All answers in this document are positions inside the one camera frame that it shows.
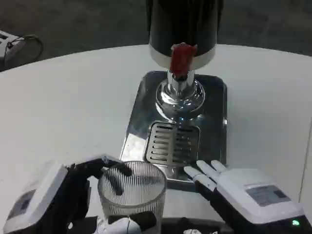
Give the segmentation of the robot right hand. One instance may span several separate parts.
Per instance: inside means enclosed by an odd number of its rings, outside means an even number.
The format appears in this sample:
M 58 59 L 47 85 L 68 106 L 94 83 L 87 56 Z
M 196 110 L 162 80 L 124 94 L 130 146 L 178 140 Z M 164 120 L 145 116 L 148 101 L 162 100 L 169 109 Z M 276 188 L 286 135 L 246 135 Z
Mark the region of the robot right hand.
M 258 169 L 196 161 L 184 172 L 235 234 L 310 234 L 302 206 Z

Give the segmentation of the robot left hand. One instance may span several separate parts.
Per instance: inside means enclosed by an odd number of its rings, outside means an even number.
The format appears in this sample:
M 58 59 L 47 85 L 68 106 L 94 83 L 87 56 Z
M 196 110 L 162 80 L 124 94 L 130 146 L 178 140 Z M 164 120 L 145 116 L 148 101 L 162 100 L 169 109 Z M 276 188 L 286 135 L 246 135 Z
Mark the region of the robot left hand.
M 23 188 L 5 234 L 158 234 L 167 181 L 143 161 L 108 155 L 65 166 L 48 162 Z

